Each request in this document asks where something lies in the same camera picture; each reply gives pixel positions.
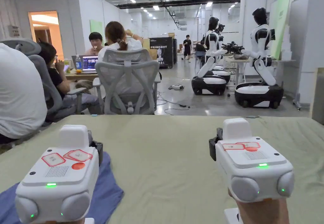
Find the person's right hand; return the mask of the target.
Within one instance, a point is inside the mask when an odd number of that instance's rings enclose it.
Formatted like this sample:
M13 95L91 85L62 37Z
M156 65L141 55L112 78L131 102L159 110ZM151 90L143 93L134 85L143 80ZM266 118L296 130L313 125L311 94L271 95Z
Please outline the person's right hand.
M228 224L289 224L285 198L244 203L236 200L237 208L226 209Z

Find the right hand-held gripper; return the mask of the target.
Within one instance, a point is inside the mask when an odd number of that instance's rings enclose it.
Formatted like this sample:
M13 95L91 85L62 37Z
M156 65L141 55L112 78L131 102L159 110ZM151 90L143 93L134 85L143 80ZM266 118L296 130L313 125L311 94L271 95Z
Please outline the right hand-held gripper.
M224 175L226 190L244 203L289 198L294 189L291 162L252 134L244 118L231 118L209 141L209 153Z

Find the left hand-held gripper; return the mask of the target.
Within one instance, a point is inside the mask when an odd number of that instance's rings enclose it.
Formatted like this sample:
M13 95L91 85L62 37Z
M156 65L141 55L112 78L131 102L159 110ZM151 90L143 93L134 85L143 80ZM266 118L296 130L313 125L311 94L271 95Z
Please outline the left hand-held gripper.
M64 125L58 145L49 147L16 188L15 206L23 224L84 221L99 174L102 155L84 125Z

